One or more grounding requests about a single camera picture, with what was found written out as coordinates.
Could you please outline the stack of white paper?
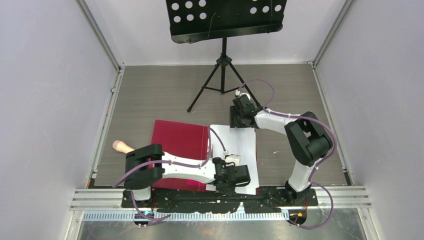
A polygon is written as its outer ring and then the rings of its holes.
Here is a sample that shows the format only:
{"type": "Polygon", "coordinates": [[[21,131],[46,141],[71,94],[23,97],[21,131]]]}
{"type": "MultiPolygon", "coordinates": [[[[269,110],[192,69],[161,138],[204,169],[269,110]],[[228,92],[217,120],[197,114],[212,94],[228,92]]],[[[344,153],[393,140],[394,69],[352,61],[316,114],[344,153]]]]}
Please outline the stack of white paper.
{"type": "Polygon", "coordinates": [[[231,128],[228,125],[212,124],[209,126],[218,136],[211,135],[212,156],[224,158],[224,150],[219,142],[225,146],[229,154],[239,155],[240,164],[247,165],[250,175],[250,184],[236,187],[235,192],[244,195],[255,195],[259,187],[256,152],[256,132],[254,128],[231,128]]]}

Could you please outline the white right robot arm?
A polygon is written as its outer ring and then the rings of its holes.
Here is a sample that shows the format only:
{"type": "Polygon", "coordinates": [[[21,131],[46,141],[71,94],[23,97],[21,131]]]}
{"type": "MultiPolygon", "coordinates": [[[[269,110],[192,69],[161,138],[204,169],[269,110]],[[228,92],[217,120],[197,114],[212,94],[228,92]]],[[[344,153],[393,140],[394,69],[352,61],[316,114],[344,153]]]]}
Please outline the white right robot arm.
{"type": "Polygon", "coordinates": [[[311,187],[314,169],[334,147],[329,128],[311,111],[291,115],[255,106],[247,93],[237,91],[232,102],[232,128],[265,129],[287,137],[295,164],[285,183],[284,195],[288,203],[299,205],[311,187]]]}

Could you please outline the pink plastic cylinder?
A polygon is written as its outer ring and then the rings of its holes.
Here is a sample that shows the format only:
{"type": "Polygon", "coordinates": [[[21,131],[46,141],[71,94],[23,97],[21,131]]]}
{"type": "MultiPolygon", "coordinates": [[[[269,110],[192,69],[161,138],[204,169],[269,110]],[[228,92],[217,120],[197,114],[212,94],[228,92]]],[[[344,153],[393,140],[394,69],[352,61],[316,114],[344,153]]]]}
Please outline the pink plastic cylinder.
{"type": "Polygon", "coordinates": [[[128,146],[125,142],[120,141],[120,140],[115,140],[112,143],[112,148],[119,152],[119,153],[123,153],[123,154],[128,154],[130,152],[133,152],[135,149],[128,146]]]}

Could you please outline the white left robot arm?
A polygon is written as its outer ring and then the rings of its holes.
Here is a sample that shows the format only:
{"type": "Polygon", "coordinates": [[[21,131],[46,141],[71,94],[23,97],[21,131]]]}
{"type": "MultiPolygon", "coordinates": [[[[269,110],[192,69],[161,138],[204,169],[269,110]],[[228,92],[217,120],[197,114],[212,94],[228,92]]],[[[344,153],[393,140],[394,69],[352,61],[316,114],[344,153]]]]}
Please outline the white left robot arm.
{"type": "Polygon", "coordinates": [[[153,202],[151,187],[162,179],[181,179],[212,185],[216,192],[232,196],[236,189],[250,184],[247,165],[237,164],[220,157],[196,160],[164,152],[161,144],[151,144],[133,149],[123,142],[115,150],[125,154],[125,173],[115,183],[132,191],[141,207],[153,202]]]}

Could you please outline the red plastic folder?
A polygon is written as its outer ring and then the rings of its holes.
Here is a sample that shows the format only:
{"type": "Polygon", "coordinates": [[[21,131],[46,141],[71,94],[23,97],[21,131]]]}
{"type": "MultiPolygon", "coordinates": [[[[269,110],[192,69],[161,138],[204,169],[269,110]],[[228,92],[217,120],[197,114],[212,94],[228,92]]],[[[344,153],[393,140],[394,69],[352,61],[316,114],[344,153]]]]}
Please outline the red plastic folder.
{"type": "MultiPolygon", "coordinates": [[[[174,156],[203,161],[207,157],[207,126],[157,119],[154,123],[151,143],[161,144],[163,151],[174,156]]],[[[226,149],[219,140],[223,150],[226,149]]],[[[153,184],[153,188],[212,192],[213,185],[194,180],[165,178],[153,184]]]]}

